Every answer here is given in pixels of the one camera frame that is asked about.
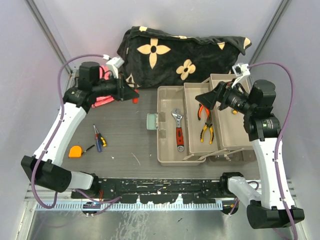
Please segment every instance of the adjustable wrench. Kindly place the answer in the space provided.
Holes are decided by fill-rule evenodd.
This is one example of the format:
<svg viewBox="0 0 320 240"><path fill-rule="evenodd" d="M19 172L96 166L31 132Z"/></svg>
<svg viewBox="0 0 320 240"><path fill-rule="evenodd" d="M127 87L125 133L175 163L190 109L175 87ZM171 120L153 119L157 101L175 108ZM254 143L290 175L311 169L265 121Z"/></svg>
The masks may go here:
<svg viewBox="0 0 320 240"><path fill-rule="evenodd" d="M176 122L176 129L175 129L176 146L179 152L183 152L185 149L184 136L181 128L181 119L183 115L180 114L179 108L175 108L172 110L172 116L174 117Z"/></svg>

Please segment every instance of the beige toolbox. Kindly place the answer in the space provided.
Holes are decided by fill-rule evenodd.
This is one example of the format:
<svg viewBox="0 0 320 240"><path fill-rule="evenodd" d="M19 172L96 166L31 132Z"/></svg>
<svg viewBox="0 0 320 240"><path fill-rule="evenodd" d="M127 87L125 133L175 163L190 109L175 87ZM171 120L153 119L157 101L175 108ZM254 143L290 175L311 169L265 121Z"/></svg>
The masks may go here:
<svg viewBox="0 0 320 240"><path fill-rule="evenodd" d="M252 144L243 127L243 114L233 114L232 109L218 111L217 106L210 114L214 127L214 138L210 141L210 132L201 131L207 120L206 111L198 119L199 102L197 95L211 91L220 81L231 81L232 74L211 74L203 83L185 83L184 86L161 86L157 90L157 113L147 115L147 129L157 130L157 158L163 166L197 166L206 158L218 161L250 162L255 157ZM248 83L243 84L249 91ZM184 150L178 151L176 140L176 120L173 109L178 108L183 133Z"/></svg>

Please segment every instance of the red wrench handle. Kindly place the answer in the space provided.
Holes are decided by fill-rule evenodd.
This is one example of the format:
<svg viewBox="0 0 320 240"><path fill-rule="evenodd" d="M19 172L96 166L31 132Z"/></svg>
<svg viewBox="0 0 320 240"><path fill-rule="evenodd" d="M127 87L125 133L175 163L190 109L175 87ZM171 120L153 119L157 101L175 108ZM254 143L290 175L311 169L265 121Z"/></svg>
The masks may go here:
<svg viewBox="0 0 320 240"><path fill-rule="evenodd" d="M182 128L177 127L175 129L175 136L176 136L176 145L177 147L183 146L184 147L184 135L182 133Z"/></svg>

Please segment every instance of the black bag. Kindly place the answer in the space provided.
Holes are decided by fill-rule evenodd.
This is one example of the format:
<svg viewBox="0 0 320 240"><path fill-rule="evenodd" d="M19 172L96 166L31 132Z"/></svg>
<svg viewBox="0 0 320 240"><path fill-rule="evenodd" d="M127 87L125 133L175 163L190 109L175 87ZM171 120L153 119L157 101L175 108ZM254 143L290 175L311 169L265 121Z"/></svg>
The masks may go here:
<svg viewBox="0 0 320 240"><path fill-rule="evenodd" d="M133 87L202 82L210 74L228 74L239 53L251 46L242 36L174 36L144 26L129 29L117 50L120 71Z"/></svg>

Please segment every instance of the white connector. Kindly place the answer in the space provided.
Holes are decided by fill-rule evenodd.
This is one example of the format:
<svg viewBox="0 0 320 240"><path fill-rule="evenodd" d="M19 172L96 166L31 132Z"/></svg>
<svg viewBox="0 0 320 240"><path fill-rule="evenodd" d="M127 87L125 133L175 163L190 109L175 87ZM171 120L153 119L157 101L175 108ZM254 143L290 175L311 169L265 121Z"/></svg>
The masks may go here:
<svg viewBox="0 0 320 240"><path fill-rule="evenodd" d="M244 64L244 63L238 63L232 66L232 70L236 76L236 79L234 80L231 88L233 88L236 84L242 83L244 80L247 79L248 76L250 76L250 71L248 66L249 66L248 64Z"/></svg>
<svg viewBox="0 0 320 240"><path fill-rule="evenodd" d="M109 55L107 55L107 54L103 54L103 59L105 59L105 60L109 60L109 59L110 59L110 56L109 56Z"/></svg>
<svg viewBox="0 0 320 240"><path fill-rule="evenodd" d="M112 72L113 77L115 79L118 79L119 78L118 69L121 67L122 64L124 64L124 62L125 61L121 57L115 56L109 61L107 61L105 65L107 66L108 70Z"/></svg>

